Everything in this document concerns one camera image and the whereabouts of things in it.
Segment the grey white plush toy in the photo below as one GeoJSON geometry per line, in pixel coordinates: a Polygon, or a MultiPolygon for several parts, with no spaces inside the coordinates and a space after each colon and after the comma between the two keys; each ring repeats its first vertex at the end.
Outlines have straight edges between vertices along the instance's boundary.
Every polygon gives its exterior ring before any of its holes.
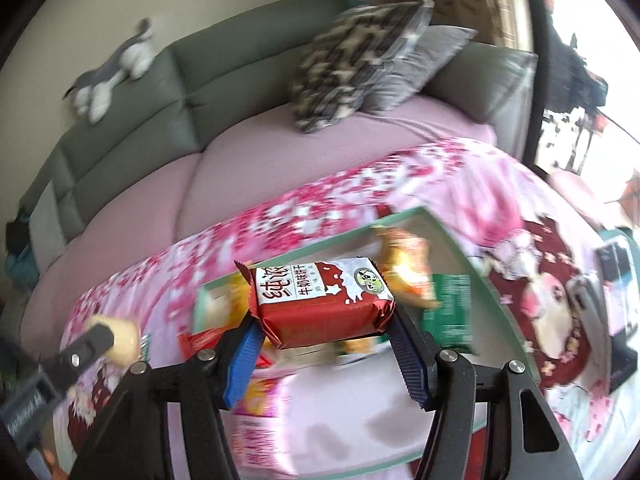
{"type": "Polygon", "coordinates": [[[86,116],[91,125],[97,124],[111,107],[114,88],[127,78],[140,79],[151,68],[155,58],[152,35],[152,21],[144,18],[134,36],[118,46],[99,67],[75,79],[64,99],[73,97],[78,117],[86,116]]]}

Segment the grey pink sofa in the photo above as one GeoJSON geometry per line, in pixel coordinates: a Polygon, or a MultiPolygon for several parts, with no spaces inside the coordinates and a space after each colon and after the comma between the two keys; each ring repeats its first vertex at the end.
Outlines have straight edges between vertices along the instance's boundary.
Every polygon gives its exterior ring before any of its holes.
{"type": "Polygon", "coordinates": [[[67,242],[26,304],[25,348],[55,352],[91,287],[299,185],[458,136],[521,156],[536,58],[478,42],[386,115],[301,133],[288,83],[306,44],[346,6],[280,0],[183,37],[115,89],[98,124],[81,119],[64,133],[20,203],[34,211],[52,186],[67,242]]]}

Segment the yellow cake packet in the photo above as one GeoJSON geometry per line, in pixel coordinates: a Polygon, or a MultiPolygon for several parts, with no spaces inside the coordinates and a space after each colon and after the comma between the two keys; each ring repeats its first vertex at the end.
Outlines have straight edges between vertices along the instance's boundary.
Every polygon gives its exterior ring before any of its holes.
{"type": "Polygon", "coordinates": [[[239,326],[248,310],[249,291],[239,272],[232,273],[226,284],[203,287],[201,306],[206,330],[239,326]]]}

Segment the small cream bun packet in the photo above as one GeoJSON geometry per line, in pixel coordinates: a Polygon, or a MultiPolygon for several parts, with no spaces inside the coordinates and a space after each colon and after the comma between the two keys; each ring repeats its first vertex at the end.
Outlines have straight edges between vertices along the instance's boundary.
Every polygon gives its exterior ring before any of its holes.
{"type": "Polygon", "coordinates": [[[137,323],[126,318],[93,315],[85,322],[85,329],[91,330],[97,325],[108,328],[113,337],[111,347],[102,352],[105,359],[122,368],[130,367],[140,360],[141,333],[137,323]]]}

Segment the teal black clothes pile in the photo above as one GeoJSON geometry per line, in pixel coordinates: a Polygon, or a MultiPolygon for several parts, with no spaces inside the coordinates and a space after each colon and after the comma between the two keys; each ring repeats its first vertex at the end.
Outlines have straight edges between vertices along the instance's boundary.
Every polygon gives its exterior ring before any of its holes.
{"type": "Polygon", "coordinates": [[[6,262],[4,270],[14,287],[33,290],[39,282],[39,271],[30,244],[29,215],[20,211],[6,224],[6,262]]]}

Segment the light grey cushion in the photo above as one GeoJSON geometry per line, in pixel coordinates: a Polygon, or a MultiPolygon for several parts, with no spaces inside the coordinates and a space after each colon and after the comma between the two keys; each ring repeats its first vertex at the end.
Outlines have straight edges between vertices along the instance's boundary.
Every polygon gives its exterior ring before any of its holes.
{"type": "Polygon", "coordinates": [[[49,182],[29,218],[29,236],[38,272],[46,272],[66,249],[54,186],[49,182]]]}

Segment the black white patterned pillow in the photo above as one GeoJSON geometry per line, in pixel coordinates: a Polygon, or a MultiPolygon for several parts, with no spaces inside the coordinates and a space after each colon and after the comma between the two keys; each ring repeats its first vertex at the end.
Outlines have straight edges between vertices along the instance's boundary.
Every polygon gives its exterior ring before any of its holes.
{"type": "Polygon", "coordinates": [[[434,2],[353,6],[305,50],[290,82],[295,125],[314,133],[349,118],[431,23],[434,2]]]}

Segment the white teal rimmed tray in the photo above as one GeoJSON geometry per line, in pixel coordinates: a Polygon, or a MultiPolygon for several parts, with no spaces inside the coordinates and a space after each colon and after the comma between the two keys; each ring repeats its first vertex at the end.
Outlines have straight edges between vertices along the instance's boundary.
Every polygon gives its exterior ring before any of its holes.
{"type": "MultiPolygon", "coordinates": [[[[524,337],[495,287],[466,258],[457,240],[426,209],[381,219],[430,243],[436,274],[466,274],[471,281],[473,336],[468,358],[503,366],[518,359],[534,365],[524,337]]],[[[298,372],[285,414],[292,463],[301,479],[343,479],[380,471],[421,457],[433,416],[408,395],[392,350],[343,366],[319,365],[298,372]]]]}

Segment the grey pillow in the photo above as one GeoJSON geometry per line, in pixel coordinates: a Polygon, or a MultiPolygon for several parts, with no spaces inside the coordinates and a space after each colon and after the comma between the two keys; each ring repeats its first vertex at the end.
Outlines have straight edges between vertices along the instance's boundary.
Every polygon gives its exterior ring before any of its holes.
{"type": "Polygon", "coordinates": [[[403,58],[396,58],[386,70],[360,110],[372,115],[394,110],[419,93],[476,35],[472,28],[428,26],[413,50],[403,58]]]}

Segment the pink cartoon cloth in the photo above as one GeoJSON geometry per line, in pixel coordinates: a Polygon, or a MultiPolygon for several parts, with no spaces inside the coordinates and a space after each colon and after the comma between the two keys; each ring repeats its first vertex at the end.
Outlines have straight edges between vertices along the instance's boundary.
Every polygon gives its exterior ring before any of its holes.
{"type": "Polygon", "coordinates": [[[471,139],[425,143],[339,171],[202,229],[88,288],[64,342],[94,314],[130,316],[153,338],[193,320],[198,286],[239,261],[261,262],[361,228],[384,214],[426,209],[495,289],[536,364],[552,411],[588,479],[618,474],[639,440],[639,382],[605,393],[591,379],[594,347],[577,316],[553,335],[542,297],[592,263],[596,233],[511,156],[471,139]]]}

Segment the beige orange swiss roll packet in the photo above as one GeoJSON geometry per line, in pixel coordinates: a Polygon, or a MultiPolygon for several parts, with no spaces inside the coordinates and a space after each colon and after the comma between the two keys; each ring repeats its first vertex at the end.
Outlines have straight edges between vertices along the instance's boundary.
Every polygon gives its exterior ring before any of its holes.
{"type": "Polygon", "coordinates": [[[378,270],[396,300],[421,309],[438,308],[428,240],[391,226],[375,226],[373,232],[381,241],[378,270]]]}

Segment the red white milk biscuit packet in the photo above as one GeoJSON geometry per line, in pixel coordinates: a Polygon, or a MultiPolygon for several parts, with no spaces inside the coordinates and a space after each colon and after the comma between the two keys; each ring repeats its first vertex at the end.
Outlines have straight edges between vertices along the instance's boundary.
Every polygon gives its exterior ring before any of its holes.
{"type": "Polygon", "coordinates": [[[369,258],[236,267],[250,286],[250,314],[278,350],[382,333],[395,310],[369,258]]]}

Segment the dark green snack bar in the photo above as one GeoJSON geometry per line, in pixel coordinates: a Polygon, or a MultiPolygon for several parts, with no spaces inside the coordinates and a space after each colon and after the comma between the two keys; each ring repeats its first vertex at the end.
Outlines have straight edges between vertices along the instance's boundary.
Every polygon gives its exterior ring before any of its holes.
{"type": "Polygon", "coordinates": [[[473,353],[471,282],[466,274],[434,274],[438,306],[424,310],[421,327],[444,349],[473,353]]]}

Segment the purple swiss roll packet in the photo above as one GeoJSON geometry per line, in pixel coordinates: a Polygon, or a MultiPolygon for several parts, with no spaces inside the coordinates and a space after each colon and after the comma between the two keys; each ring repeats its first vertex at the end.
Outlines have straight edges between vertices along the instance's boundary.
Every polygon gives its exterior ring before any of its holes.
{"type": "Polygon", "coordinates": [[[231,447],[236,466],[296,476],[288,444],[294,374],[253,378],[232,411],[231,447]]]}

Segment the red snack packet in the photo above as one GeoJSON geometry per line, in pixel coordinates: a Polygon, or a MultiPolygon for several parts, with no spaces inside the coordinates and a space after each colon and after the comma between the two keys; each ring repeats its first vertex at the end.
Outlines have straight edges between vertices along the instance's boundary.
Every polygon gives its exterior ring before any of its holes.
{"type": "Polygon", "coordinates": [[[182,333],[177,336],[179,350],[186,361],[202,350],[215,349],[220,338],[230,327],[209,328],[196,334],[182,333]]]}

